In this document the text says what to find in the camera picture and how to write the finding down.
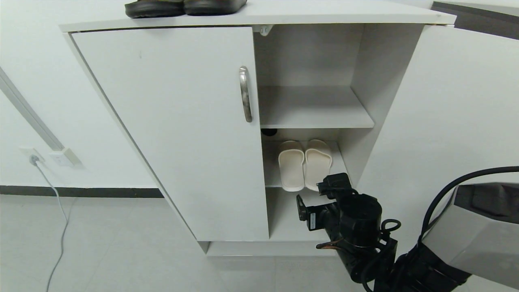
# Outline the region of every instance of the white cabinet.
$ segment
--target white cabinet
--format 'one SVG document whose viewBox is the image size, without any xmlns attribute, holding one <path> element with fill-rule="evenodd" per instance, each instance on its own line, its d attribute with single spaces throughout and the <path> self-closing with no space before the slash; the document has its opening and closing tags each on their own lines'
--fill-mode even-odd
<svg viewBox="0 0 519 292">
<path fill-rule="evenodd" d="M 268 239 L 252 29 L 103 31 L 74 41 L 197 240 Z"/>
<path fill-rule="evenodd" d="M 315 249 L 326 233 L 309 232 L 297 193 L 280 188 L 281 141 L 327 141 L 331 173 L 347 172 L 413 240 L 438 184 L 519 162 L 518 42 L 443 26 L 454 20 L 390 2 L 251 0 L 224 17 L 62 30 L 208 255 L 334 255 Z"/>
</svg>

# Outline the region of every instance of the white slipper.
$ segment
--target white slipper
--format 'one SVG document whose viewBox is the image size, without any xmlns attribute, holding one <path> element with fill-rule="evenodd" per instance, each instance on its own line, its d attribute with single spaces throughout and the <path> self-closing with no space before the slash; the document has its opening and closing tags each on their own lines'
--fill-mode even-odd
<svg viewBox="0 0 519 292">
<path fill-rule="evenodd" d="M 305 187 L 303 162 L 305 153 L 297 141 L 286 141 L 279 145 L 279 170 L 281 187 L 287 192 L 298 192 Z"/>
<path fill-rule="evenodd" d="M 318 192 L 317 183 L 330 174 L 332 151 L 321 140 L 310 140 L 305 151 L 305 186 Z"/>
</svg>

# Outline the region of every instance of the gray tile floor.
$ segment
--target gray tile floor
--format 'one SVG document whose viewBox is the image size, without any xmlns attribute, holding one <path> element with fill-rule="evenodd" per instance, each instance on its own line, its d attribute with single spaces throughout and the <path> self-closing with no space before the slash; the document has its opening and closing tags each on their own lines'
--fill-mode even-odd
<svg viewBox="0 0 519 292">
<path fill-rule="evenodd" d="M 164 199 L 63 198 L 50 291 L 363 291 L 336 257 L 208 258 Z M 0 196 L 0 291 L 44 292 L 59 255 L 55 197 Z M 457 291 L 516 291 L 473 277 Z"/>
</svg>

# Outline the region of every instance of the sticker label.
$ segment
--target sticker label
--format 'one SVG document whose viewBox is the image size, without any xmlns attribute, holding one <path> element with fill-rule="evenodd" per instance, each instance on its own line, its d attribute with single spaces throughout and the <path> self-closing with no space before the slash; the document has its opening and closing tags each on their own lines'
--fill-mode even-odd
<svg viewBox="0 0 519 292">
<path fill-rule="evenodd" d="M 316 228 L 316 214 L 310 213 L 310 229 Z"/>
</svg>

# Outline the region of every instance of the cabinet door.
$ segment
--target cabinet door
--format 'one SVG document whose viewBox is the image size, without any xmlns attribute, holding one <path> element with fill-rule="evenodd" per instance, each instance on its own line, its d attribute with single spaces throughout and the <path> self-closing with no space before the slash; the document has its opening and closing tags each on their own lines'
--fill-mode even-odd
<svg viewBox="0 0 519 292">
<path fill-rule="evenodd" d="M 252 29 L 100 31 L 73 38 L 197 240 L 268 239 Z M 250 123 L 242 66 L 249 72 Z"/>
<path fill-rule="evenodd" d="M 445 185 L 475 170 L 519 165 L 518 131 L 519 41 L 427 25 L 358 189 L 379 198 L 385 218 L 402 220 L 399 248 L 407 251 Z"/>
</svg>

